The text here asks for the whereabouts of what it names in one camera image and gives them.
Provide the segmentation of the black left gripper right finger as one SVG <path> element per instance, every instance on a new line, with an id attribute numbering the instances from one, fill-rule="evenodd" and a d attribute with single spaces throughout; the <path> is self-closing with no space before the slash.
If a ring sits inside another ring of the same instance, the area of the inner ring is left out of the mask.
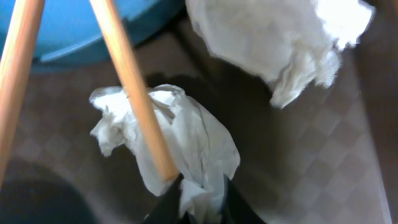
<path id="1" fill-rule="evenodd" d="M 224 175 L 224 189 L 221 224 L 266 224 L 226 175 Z"/>

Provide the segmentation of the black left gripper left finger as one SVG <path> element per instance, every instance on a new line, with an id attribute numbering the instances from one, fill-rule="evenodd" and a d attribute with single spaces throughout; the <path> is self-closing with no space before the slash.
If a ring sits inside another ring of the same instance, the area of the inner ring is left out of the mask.
<path id="1" fill-rule="evenodd" d="M 179 224 L 179 206 L 183 175 L 180 174 L 164 193 L 155 208 L 145 217 L 142 224 Z"/>

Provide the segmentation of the white tissue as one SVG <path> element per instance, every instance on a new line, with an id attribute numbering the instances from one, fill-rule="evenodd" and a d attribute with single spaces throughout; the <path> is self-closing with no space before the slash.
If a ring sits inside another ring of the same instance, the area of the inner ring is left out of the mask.
<path id="1" fill-rule="evenodd" d="M 375 7 L 361 0 L 186 0 L 211 56 L 273 85 L 283 108 L 308 84 L 332 86 L 341 53 L 354 47 Z"/>
<path id="2" fill-rule="evenodd" d="M 225 178 L 232 179 L 240 155 L 229 131 L 184 89 L 170 84 L 148 91 L 168 149 L 180 173 L 177 185 L 179 215 L 193 215 L 198 223 L 217 223 L 226 195 Z M 90 134 L 102 155 L 125 145 L 135 155 L 145 187 L 159 197 L 170 188 L 163 181 L 144 142 L 127 95 L 120 86 L 97 88 L 89 98 L 103 117 Z"/>

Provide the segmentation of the wooden chopstick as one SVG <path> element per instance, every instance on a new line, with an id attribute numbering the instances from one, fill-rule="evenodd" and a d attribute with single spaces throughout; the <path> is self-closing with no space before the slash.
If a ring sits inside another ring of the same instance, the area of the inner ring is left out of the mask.
<path id="1" fill-rule="evenodd" d="M 157 171 L 163 180 L 172 180 L 179 171 L 169 153 L 116 5 L 112 0 L 90 0 L 90 4 Z"/>
<path id="2" fill-rule="evenodd" d="M 17 0 L 1 56 L 1 180 L 29 79 L 44 0 Z"/>

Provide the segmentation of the light blue bowl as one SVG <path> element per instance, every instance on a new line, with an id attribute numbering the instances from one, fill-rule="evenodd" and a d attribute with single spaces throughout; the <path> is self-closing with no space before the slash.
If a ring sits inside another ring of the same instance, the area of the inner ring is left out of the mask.
<path id="1" fill-rule="evenodd" d="M 1 186 L 1 224 L 95 224 L 73 184 L 40 164 L 11 159 Z"/>

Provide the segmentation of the dark blue plate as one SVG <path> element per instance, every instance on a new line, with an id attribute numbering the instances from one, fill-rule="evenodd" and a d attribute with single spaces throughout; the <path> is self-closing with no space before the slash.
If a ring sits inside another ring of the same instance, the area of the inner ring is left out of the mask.
<path id="1" fill-rule="evenodd" d="M 115 0 L 134 45 L 161 30 L 185 5 L 184 0 Z M 47 0 L 32 68 L 55 71 L 109 58 L 100 27 L 88 0 Z"/>

